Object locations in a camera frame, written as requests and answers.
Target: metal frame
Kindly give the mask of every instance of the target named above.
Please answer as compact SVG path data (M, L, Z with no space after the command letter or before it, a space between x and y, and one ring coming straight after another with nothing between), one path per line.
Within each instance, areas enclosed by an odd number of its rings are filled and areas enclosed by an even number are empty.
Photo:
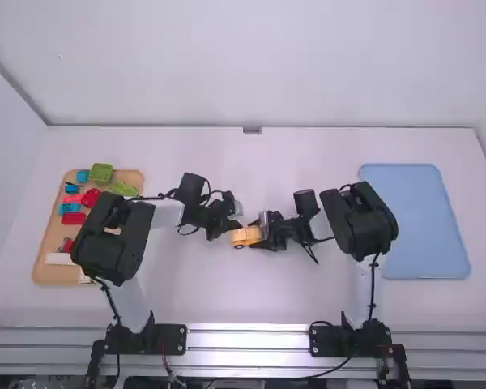
M189 324L187 352L169 357L190 377L298 378L339 364L312 358L307 325ZM92 342L104 328L0 327L0 374L84 375ZM405 344L413 379L486 380L486 332L393 331ZM101 373L117 373L106 356ZM122 375L166 376L161 357L121 356ZM375 378L373 359L353 358L324 378Z

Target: wooden tray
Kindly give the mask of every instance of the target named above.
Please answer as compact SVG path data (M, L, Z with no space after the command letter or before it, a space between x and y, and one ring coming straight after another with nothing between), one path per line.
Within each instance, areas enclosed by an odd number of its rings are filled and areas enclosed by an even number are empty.
M75 239L80 225L65 225L61 223L61 217L58 215L58 207L62 203L63 196L65 196L65 182L76 182L75 174L78 170L72 169L65 173L62 179L62 184L59 187L59 193L52 208L52 214L45 230L45 235L41 241L40 250L36 258L34 269L32 270L32 280L37 285L51 285L51 286L76 286L79 285L80 268L77 265L53 265L45 263L45 256L48 253L58 251L63 243L65 237ZM142 194L144 176L138 170L114 170L113 180L124 181L139 190ZM91 188L99 190L107 190L108 186L98 186L95 182L87 182L81 188L79 193L84 194ZM81 212L88 214L90 209L81 206Z

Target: light blue cutting mat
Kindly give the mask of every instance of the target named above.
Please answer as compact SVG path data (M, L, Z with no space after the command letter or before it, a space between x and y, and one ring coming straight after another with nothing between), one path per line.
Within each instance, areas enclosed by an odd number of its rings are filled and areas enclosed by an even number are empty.
M388 279L470 275L470 262L439 169L434 165L366 164L368 181L394 213L399 236L386 255Z

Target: green block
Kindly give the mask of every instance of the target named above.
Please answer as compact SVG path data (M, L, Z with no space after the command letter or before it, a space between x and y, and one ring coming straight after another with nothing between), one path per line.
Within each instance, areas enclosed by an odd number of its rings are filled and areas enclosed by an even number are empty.
M122 181L115 181L108 190L112 193L115 193L116 195L121 195L121 196L130 196L130 197L138 197L139 196L139 191L137 188L126 184L125 182Z
M108 185L113 176L113 166L111 164L94 164L88 180L96 182L98 185Z

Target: white backdrop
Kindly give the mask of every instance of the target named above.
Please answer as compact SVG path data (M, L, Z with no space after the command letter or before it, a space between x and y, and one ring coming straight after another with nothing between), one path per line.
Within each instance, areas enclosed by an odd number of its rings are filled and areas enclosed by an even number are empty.
M0 76L0 254L47 132L46 125Z
M0 0L0 61L59 124L464 124L486 151L486 1Z

